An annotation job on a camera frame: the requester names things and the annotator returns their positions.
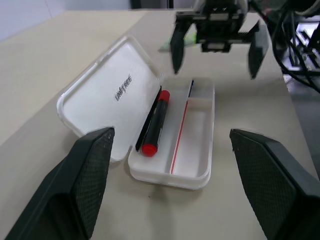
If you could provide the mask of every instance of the table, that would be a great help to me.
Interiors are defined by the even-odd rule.
[[[0,107],[6,113],[1,115],[1,239],[45,175],[77,140],[57,116],[56,102],[62,88],[123,34],[134,36],[165,77],[172,78],[169,55],[157,49],[171,36],[174,15],[167,10],[65,12],[0,43],[0,53],[6,53],[0,54],[0,72],[5,73],[4,82],[0,82]],[[243,29],[248,30],[258,19],[248,14]],[[105,21],[110,21],[109,25],[102,24]],[[186,50],[179,77],[212,78],[215,83],[208,185],[189,191],[146,184],[130,176],[127,161],[111,164],[93,240],[265,239],[243,190],[229,139],[231,128],[259,132],[280,141],[317,178],[271,49],[256,80],[249,79],[248,49],[235,45],[229,54],[200,53],[197,47]]]

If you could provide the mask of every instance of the white wall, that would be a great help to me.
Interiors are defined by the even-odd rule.
[[[64,10],[130,8],[130,0],[0,0],[0,41]]]

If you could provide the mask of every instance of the green object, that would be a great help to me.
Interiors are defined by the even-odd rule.
[[[190,47],[190,46],[194,46],[196,45],[196,33],[190,33],[190,34],[187,34],[185,37],[184,37],[184,46],[185,47]],[[159,49],[158,51],[160,53],[168,53],[170,51],[170,40],[166,41]]]

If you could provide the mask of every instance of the unitree logo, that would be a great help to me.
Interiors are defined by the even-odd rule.
[[[119,87],[119,91],[116,92],[116,94],[114,95],[115,99],[117,101],[119,101],[119,99],[121,98],[121,96],[126,93],[126,89],[129,86],[129,84],[132,82],[132,77],[129,74],[128,78],[123,82],[123,84]]]

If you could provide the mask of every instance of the case lid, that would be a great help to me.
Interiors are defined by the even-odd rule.
[[[57,112],[79,137],[114,127],[111,160],[124,159],[138,139],[160,89],[161,74],[133,37],[124,37],[62,94]]]

